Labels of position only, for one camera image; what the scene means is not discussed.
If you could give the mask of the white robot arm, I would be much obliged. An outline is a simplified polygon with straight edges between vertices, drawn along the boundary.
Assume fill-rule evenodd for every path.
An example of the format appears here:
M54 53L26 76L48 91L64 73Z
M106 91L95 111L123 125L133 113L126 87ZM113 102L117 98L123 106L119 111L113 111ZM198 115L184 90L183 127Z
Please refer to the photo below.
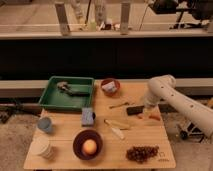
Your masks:
M187 97L175 89L176 79L172 75L153 77L147 82L143 104L154 108L161 99L188 118L208 138L213 138L213 109Z

